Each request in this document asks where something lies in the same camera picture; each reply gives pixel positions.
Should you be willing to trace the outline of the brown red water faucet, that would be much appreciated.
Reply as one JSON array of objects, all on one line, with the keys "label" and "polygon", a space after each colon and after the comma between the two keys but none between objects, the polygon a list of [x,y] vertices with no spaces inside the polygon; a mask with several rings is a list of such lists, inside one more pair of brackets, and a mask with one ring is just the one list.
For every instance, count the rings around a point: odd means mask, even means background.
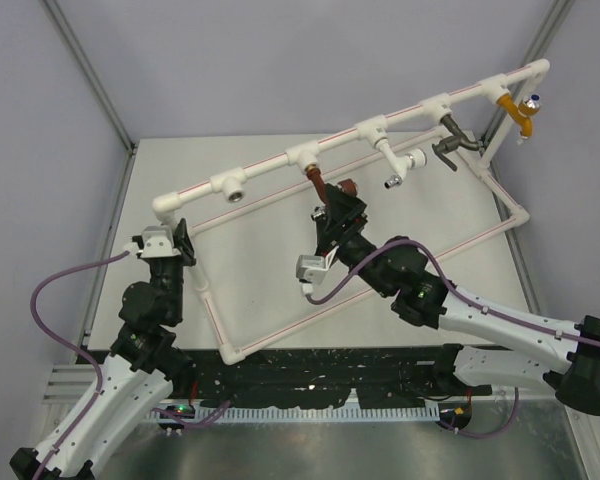
[{"label": "brown red water faucet", "polygon": [[[325,207],[327,206],[327,203],[328,203],[327,185],[331,184],[331,183],[324,182],[324,180],[322,178],[321,170],[315,165],[309,166],[308,169],[306,170],[305,174],[306,174],[307,179],[313,184],[319,199],[324,204],[324,209],[325,209]],[[342,190],[344,190],[346,193],[349,193],[350,195],[355,195],[358,197],[357,185],[351,179],[344,179],[344,180],[341,180],[341,181],[337,182],[336,184],[332,184],[332,185],[338,186]]]}]

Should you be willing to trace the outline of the white PVC pipe frame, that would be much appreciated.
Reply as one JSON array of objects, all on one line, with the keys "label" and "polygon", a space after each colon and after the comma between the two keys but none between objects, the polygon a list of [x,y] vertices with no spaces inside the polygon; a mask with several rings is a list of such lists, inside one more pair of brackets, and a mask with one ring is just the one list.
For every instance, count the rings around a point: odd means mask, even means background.
[{"label": "white PVC pipe frame", "polygon": [[[374,150],[373,154],[363,159],[362,162],[364,164],[372,163],[380,158],[385,159],[375,149],[375,144],[384,139],[389,142],[387,136],[389,127],[421,116],[431,118],[435,123],[431,129],[412,137],[399,148],[392,147],[397,155],[405,155],[407,151],[414,149],[415,145],[419,143],[430,139],[436,139],[439,142],[442,138],[449,136],[449,132],[439,121],[446,114],[452,115],[451,107],[453,104],[474,97],[485,97],[498,106],[496,101],[504,94],[510,94],[514,101],[518,103],[525,96],[535,93],[535,88],[544,80],[549,69],[550,63],[548,60],[535,60],[512,72],[483,79],[452,93],[442,93],[427,98],[406,109],[388,115],[378,115],[369,118],[347,130],[320,140],[311,140],[298,144],[268,159],[255,162],[246,167],[237,167],[219,173],[198,185],[160,195],[153,200],[152,210],[162,224],[170,228],[175,228],[177,225],[177,211],[188,203],[211,194],[221,194],[227,202],[237,203],[244,196],[244,185],[248,180],[286,166],[297,166],[306,176],[305,172],[309,166],[315,165],[319,168],[317,158],[320,154],[354,141],[366,141]],[[505,118],[496,128],[494,137],[490,143],[483,145],[479,142],[480,150],[478,152],[482,155],[481,159],[474,161],[466,158],[464,161],[474,176],[491,191],[497,200],[503,203],[509,212],[509,216],[495,227],[443,252],[441,255],[443,258],[451,258],[499,234],[504,234],[515,227],[521,226],[530,219],[529,212],[509,195],[489,171],[491,161],[504,141],[504,138],[513,126],[518,126],[505,111],[504,113]]]}]

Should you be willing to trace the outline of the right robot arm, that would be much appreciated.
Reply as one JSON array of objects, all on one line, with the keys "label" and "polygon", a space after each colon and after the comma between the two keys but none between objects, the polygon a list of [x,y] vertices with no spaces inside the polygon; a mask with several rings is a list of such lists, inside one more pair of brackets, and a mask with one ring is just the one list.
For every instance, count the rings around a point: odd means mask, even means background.
[{"label": "right robot arm", "polygon": [[318,257],[337,260],[391,299],[398,317],[416,327],[466,333],[545,367],[540,380],[566,406],[600,416],[600,318],[579,322],[515,313],[451,282],[431,252],[407,236],[377,247],[362,234],[366,205],[351,190],[325,184],[314,210]]}]

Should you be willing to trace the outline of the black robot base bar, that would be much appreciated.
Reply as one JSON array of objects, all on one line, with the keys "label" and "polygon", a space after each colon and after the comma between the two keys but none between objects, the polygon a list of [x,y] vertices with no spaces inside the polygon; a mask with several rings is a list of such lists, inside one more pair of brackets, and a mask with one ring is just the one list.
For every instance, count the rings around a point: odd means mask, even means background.
[{"label": "black robot base bar", "polygon": [[265,349],[229,366],[215,350],[189,350],[193,365],[169,398],[211,408],[228,401],[232,408],[322,410],[342,407],[352,393],[364,408],[489,394],[489,386],[463,386],[436,364],[450,353],[447,345]]}]

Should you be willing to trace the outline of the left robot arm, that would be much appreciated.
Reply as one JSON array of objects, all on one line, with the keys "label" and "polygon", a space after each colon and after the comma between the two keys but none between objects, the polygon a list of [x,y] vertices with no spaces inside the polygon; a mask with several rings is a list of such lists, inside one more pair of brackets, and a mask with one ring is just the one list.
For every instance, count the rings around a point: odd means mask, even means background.
[{"label": "left robot arm", "polygon": [[10,466],[19,479],[96,478],[154,406],[192,390],[192,361],[174,347],[172,330],[183,320],[184,271],[196,263],[187,224],[148,227],[124,253],[144,261],[150,278],[124,291],[123,325],[104,362],[78,352],[96,378],[43,441],[16,451]]}]

